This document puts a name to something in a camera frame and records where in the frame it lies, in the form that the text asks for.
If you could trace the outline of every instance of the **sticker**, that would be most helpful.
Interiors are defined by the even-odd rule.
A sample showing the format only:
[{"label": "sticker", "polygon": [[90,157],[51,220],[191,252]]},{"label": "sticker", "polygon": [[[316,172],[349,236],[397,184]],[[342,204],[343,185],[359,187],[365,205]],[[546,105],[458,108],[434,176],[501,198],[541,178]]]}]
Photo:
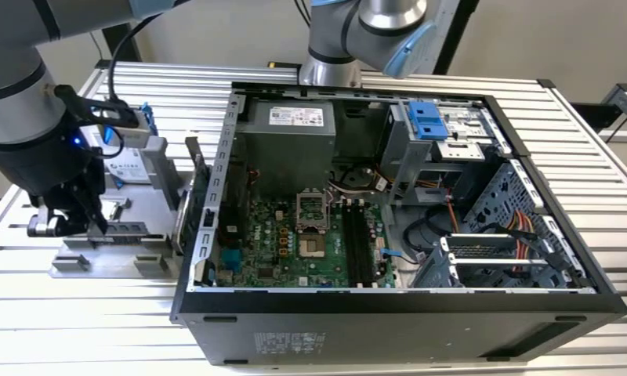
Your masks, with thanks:
[{"label": "sticker", "polygon": [[263,355],[321,354],[327,333],[254,333],[256,353]]},{"label": "sticker", "polygon": [[299,125],[323,127],[322,108],[272,107],[270,110],[270,125]]},{"label": "sticker", "polygon": [[383,177],[379,177],[379,182],[377,183],[377,190],[379,192],[383,192],[386,190],[387,185],[389,185],[389,180],[386,180]]},{"label": "sticker", "polygon": [[[115,153],[118,147],[108,146],[103,143],[100,135],[95,135],[99,145],[103,147],[103,153]],[[126,148],[122,154],[115,158],[104,161],[108,172],[122,179],[126,183],[150,183],[147,167],[144,166],[143,156],[139,149]]]}]

